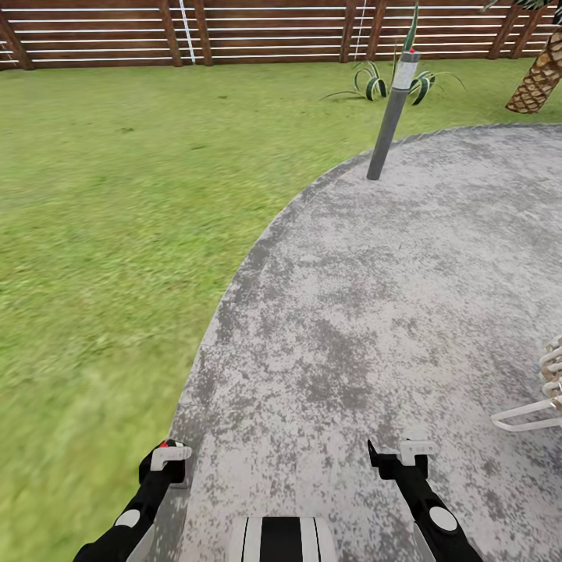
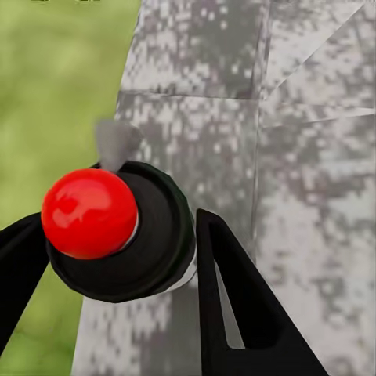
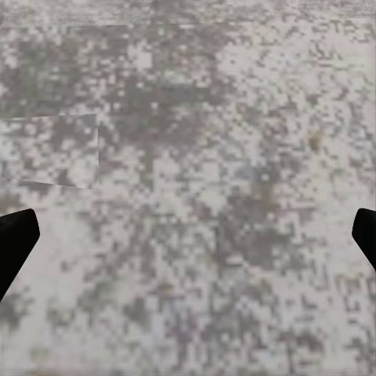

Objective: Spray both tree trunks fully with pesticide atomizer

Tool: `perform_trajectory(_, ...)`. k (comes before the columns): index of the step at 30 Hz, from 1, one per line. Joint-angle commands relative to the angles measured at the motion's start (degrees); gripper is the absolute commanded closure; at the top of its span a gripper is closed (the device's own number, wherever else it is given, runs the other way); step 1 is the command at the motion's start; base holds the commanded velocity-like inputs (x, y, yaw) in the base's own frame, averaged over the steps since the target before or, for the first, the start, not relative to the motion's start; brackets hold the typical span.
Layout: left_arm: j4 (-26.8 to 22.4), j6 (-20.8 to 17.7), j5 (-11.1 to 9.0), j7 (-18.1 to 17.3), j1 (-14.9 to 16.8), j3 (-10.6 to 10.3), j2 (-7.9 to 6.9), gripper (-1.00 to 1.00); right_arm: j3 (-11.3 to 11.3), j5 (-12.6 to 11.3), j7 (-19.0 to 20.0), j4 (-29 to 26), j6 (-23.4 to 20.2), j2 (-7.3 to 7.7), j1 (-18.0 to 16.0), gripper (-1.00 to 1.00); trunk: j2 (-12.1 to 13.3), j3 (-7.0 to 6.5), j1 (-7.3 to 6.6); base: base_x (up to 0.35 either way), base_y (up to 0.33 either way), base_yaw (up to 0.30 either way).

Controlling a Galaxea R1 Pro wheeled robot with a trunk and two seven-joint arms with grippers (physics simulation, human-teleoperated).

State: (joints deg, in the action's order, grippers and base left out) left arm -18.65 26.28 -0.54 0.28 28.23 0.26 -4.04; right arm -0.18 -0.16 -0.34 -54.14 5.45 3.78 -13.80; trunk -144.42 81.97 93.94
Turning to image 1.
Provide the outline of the robot trunk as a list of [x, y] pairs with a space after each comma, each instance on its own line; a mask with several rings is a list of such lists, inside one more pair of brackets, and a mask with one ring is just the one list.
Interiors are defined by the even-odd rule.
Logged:
[[336, 562], [332, 531], [324, 517], [238, 517], [226, 562]]

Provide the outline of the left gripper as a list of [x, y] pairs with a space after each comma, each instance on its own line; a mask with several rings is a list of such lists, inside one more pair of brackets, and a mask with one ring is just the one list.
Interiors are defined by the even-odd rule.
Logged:
[[139, 482], [141, 486], [156, 486], [165, 496], [170, 483], [182, 483], [185, 478], [185, 460], [171, 461], [162, 470], [153, 470], [151, 468], [150, 458], [140, 462]]

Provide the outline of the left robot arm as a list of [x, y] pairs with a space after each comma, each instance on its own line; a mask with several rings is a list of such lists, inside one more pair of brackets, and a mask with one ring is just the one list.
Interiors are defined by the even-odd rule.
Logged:
[[154, 541], [154, 519], [170, 483], [182, 483], [192, 447], [158, 446], [140, 462], [140, 488], [110, 530], [85, 544], [74, 562], [143, 562]]

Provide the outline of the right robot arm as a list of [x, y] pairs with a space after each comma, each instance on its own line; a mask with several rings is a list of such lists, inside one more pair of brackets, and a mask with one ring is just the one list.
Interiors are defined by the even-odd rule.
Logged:
[[414, 518], [414, 537], [425, 562], [483, 562], [468, 543], [455, 516], [427, 483], [428, 455], [437, 445], [431, 439], [400, 440], [398, 454], [378, 454], [370, 448], [371, 464], [382, 480], [396, 480]]

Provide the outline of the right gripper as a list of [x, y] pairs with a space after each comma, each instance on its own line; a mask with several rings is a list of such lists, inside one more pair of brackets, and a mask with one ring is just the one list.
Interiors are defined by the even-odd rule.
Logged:
[[374, 448], [370, 448], [371, 464], [379, 469], [382, 480], [396, 480], [402, 496], [404, 489], [412, 481], [423, 481], [427, 484], [428, 460], [425, 455], [416, 455], [415, 466], [403, 466], [397, 460], [396, 454], [378, 454]]

